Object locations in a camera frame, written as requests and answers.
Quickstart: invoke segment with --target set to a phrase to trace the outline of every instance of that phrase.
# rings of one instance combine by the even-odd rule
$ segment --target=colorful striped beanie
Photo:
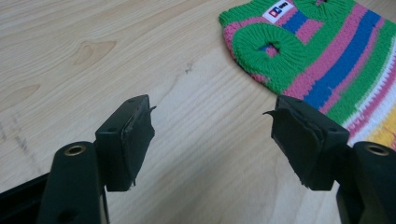
[[[394,23],[351,0],[253,0],[219,22],[255,80],[347,128],[350,145],[396,149]]]

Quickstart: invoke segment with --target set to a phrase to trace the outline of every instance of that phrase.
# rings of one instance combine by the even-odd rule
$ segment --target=hole in knitted fabric
[[[274,58],[279,53],[279,49],[272,44],[264,45],[260,50],[265,51],[270,58]]]
[[[327,3],[327,0],[317,0],[316,5],[319,6],[322,3]]]

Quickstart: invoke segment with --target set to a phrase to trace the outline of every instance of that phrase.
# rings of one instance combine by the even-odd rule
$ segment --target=white tag
[[[262,14],[262,16],[271,23],[277,22],[283,15],[294,7],[291,3],[285,0],[280,0],[271,6]]]

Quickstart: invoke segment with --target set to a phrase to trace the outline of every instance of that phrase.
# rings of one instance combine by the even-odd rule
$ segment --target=wooden surface
[[[301,186],[270,137],[276,96],[231,59],[221,11],[247,1],[0,1],[0,192],[93,141],[148,94],[156,136],[112,223],[338,223],[334,194]],[[396,21],[394,0],[361,0]]]

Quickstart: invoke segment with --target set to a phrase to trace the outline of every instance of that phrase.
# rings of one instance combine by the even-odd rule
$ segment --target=wood grain
[[[137,186],[107,194],[112,223],[338,223],[337,187],[301,186],[262,115],[276,96],[225,48],[218,16],[246,2],[0,1],[0,192],[148,94],[156,136]]]

